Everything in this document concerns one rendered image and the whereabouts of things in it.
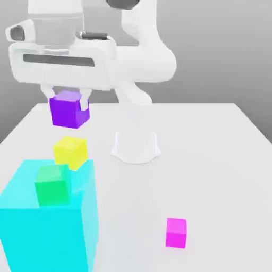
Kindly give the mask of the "small purple cube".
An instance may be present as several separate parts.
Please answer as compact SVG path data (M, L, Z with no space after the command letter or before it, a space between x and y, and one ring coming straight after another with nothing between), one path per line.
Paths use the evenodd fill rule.
M53 125L78 129L89 120L89 107L81 109L81 96L79 92L63 90L49 100Z

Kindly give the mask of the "large cyan box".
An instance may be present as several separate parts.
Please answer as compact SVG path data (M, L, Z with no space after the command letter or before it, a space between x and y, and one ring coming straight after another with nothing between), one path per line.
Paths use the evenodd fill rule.
M99 233L95 169L87 160L71 171L69 205L40 207L38 169L27 159L0 193L0 241L11 272L92 272Z

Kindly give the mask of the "small yellow cube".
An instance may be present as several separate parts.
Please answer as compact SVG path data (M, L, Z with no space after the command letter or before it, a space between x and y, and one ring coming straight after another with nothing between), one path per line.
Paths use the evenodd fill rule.
M88 159L87 141L83 138L65 136L53 145L55 163L67 164L77 171Z

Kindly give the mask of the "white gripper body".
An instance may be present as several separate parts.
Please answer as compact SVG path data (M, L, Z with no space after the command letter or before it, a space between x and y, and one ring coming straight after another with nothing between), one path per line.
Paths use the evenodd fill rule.
M116 86L116 50L112 39L77 39L67 55L45 54L34 42L15 42L9 57L18 82L108 91Z

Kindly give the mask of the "small green cube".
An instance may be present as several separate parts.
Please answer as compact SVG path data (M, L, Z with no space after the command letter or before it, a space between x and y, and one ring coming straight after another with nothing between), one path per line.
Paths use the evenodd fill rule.
M68 205L71 176L68 165L44 165L38 170L35 189L40 207Z

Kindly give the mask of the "small magenta cube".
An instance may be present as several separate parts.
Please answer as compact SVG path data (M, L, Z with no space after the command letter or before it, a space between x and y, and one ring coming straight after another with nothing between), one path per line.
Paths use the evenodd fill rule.
M168 218L166 228L166 246L174 248L185 248L186 238L186 219Z

